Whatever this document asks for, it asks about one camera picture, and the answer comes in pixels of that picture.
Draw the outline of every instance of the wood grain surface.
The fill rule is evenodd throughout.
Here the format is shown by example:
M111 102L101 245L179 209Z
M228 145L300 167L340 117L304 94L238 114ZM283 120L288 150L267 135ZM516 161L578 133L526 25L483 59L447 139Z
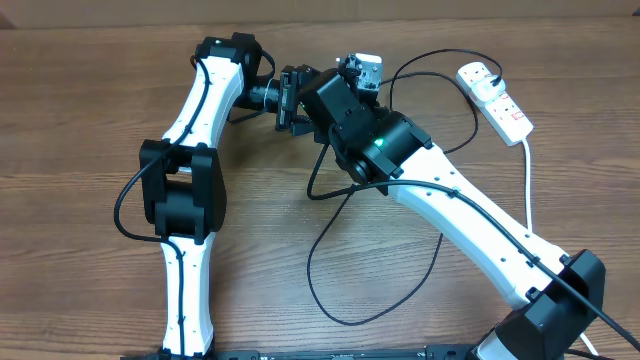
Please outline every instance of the wood grain surface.
M0 0L16 29L631 16L637 0Z
M509 93L536 126L530 137L536 232L569 253L594 251L607 266L605 310L640 334L636 18L7 30L0 32L1 359L117 359L161 345L160 247L122 237L112 223L113 203L137 170L142 141L158 139L184 104L195 45L234 31L256 34L278 69L302 63L324 69L358 51L381 55L390 76L409 58L445 47L499 60ZM453 76L474 60L446 54L408 70ZM450 84L414 78L396 89L394 107L442 147L471 133L470 111ZM227 126L220 144L229 206L211 266L217 349L468 343L508 313L486 277L445 240L430 279L405 305L360 327L327 319L307 288L305 262L340 199L306 198L320 147L309 136L273 128L274 116L263 115ZM481 118L477 138L450 158L524 221L520 146L507 147ZM318 191L348 184L328 161ZM123 219L133 231L152 231L139 186ZM391 199L375 191L355 195L314 258L319 297L347 320L382 310L421 279L437 236ZM638 358L599 320L587 334L606 356Z

